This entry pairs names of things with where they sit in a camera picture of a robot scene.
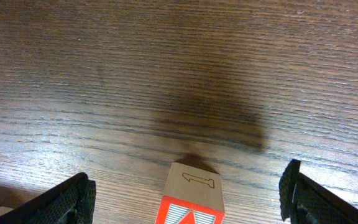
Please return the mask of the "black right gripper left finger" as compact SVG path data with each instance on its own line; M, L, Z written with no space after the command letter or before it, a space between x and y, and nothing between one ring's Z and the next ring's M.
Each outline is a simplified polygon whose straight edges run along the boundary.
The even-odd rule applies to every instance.
M0 224L92 224L96 182L80 172L18 208L0 216Z

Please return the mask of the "red A block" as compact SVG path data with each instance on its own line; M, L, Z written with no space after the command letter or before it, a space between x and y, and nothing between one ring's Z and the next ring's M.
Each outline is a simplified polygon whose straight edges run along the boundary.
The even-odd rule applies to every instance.
M222 224L225 217L221 176L174 162L155 224Z

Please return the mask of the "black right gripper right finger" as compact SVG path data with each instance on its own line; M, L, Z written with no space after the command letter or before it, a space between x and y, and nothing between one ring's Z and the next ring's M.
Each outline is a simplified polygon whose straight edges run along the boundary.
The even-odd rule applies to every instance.
M279 181L280 214L291 224L358 224L358 209L300 172L289 162Z

